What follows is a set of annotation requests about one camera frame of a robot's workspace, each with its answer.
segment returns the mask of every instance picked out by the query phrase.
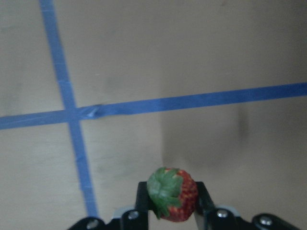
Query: blue tape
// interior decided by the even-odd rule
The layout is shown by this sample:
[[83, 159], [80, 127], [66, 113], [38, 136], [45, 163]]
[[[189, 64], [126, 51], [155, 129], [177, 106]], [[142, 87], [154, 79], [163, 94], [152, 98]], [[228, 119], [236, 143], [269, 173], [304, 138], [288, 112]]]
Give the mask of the blue tape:
[[[307, 96], [307, 82], [144, 101], [98, 104], [77, 108], [76, 113], [79, 120], [86, 120], [110, 115], [133, 115], [299, 96]], [[6, 116], [0, 117], [0, 129], [57, 124], [68, 121], [66, 111]]]
[[0, 117], [0, 129], [41, 126], [67, 122], [65, 111]]
[[92, 105], [79, 108], [78, 114], [79, 119], [84, 120], [109, 115], [133, 115], [298, 96], [307, 96], [307, 82], [144, 101]]
[[57, 19], [52, 0], [40, 0], [40, 8], [44, 19], [45, 30], [53, 60], [53, 66], [59, 84], [59, 89], [64, 103], [65, 111], [68, 116], [69, 130], [75, 152], [75, 160], [78, 168], [80, 187], [83, 191], [83, 197], [87, 214], [89, 216], [98, 216], [93, 186], [89, 173], [87, 157], [85, 153], [84, 141], [82, 137], [80, 121], [77, 116], [73, 90], [69, 80], [65, 56], [60, 42]]

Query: strawberry leaf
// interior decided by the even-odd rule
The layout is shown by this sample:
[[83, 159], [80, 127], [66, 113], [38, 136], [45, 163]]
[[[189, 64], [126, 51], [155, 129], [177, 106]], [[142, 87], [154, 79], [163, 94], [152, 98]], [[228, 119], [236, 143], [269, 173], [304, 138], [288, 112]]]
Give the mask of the strawberry leaf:
[[181, 207], [178, 196], [181, 193], [183, 178], [177, 175], [179, 169], [159, 168], [147, 181], [148, 195], [155, 204], [158, 219], [169, 216], [168, 207]]

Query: red strawberry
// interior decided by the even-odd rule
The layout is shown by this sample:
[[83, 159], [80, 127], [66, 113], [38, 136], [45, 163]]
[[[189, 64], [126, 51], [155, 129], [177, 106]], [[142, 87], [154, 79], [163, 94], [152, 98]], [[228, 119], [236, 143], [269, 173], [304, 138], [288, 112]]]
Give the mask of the red strawberry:
[[182, 222], [195, 210], [197, 185], [184, 170], [165, 167], [158, 169], [149, 177], [147, 190], [158, 219]]

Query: gray surface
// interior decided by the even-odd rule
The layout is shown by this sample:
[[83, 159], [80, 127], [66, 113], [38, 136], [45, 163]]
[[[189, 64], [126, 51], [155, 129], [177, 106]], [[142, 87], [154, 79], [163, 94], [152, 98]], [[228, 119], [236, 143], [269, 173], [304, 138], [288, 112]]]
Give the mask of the gray surface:
[[[78, 106], [307, 81], [304, 1], [55, 0]], [[38, 2], [0, 0], [0, 116], [62, 109]], [[82, 121], [100, 216], [161, 165], [250, 220], [307, 227], [307, 98]], [[0, 228], [86, 215], [67, 126], [0, 131]], [[150, 229], [195, 229], [157, 221]]]

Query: screw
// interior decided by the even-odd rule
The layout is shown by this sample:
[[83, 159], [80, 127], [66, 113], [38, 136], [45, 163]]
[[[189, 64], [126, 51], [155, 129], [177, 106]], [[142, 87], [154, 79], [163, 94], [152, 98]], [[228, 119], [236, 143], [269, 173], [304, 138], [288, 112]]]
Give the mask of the screw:
[[228, 212], [225, 209], [219, 209], [216, 212], [217, 216], [220, 218], [226, 218], [228, 216]]
[[86, 229], [94, 229], [98, 226], [99, 221], [97, 219], [91, 219], [87, 225], [86, 225]]
[[263, 216], [263, 217], [260, 218], [260, 223], [263, 224], [263, 225], [269, 226], [273, 223], [273, 221], [271, 220], [271, 218]]
[[138, 211], [130, 211], [128, 214], [128, 219], [136, 219], [137, 217], [139, 217]]

